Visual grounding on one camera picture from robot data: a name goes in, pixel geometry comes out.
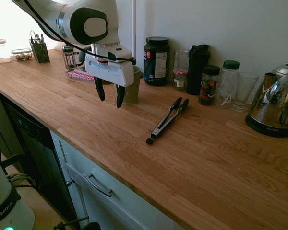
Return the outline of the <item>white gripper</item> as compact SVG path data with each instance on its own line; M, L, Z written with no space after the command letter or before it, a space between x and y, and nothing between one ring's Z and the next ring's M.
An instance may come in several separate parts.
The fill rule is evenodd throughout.
M128 61L109 61L107 65L101 65L92 55L86 54L85 69L87 74L95 77L94 82L101 101L105 100L103 80L116 84L116 105L117 108L121 108L125 95L125 87L132 85L134 82L132 63Z

